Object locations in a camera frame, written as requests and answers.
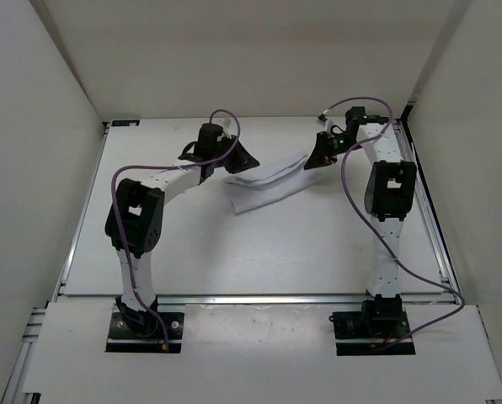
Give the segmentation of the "white fabric skirt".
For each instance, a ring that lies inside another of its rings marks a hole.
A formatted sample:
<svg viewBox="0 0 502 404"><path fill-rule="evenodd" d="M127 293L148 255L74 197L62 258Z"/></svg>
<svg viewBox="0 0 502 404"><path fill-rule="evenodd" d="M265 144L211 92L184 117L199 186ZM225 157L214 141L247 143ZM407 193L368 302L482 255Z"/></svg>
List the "white fabric skirt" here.
<svg viewBox="0 0 502 404"><path fill-rule="evenodd" d="M222 180L235 215L255 210L315 184L322 173L305 170L308 155L298 152L277 162L228 176Z"/></svg>

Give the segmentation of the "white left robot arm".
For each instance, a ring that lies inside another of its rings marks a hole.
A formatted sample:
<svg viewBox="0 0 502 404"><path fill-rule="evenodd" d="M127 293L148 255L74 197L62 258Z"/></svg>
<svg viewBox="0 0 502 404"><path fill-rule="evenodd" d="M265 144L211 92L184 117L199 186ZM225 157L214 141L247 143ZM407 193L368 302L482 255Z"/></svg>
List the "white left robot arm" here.
<svg viewBox="0 0 502 404"><path fill-rule="evenodd" d="M121 265L123 293L116 305L120 311L133 311L128 324L140 337L158 327L151 255L161 237L165 205L204 183L219 167L241 173L259 166L239 135L229 135L213 123L201 126L198 139L184 147L179 160L184 164L124 166L111 179L112 205L104 231Z"/></svg>

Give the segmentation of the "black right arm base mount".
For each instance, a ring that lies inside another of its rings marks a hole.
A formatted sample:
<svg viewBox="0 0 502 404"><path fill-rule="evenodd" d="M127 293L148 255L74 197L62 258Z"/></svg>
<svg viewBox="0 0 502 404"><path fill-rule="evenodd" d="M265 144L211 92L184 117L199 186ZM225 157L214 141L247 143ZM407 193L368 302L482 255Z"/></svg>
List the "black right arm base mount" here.
<svg viewBox="0 0 502 404"><path fill-rule="evenodd" d="M335 311L328 319L339 357L416 354L400 295L377 295L364 300L359 311Z"/></svg>

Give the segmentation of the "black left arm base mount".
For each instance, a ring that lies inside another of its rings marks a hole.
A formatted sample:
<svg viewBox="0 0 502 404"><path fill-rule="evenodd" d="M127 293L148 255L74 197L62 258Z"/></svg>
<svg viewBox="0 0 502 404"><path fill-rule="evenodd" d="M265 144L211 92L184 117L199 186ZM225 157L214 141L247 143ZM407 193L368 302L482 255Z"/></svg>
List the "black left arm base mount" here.
<svg viewBox="0 0 502 404"><path fill-rule="evenodd" d="M165 311L158 315L163 320L167 334L158 319L148 311L129 310L121 298L115 299L109 331L106 338L107 353L180 354L184 331L184 313Z"/></svg>

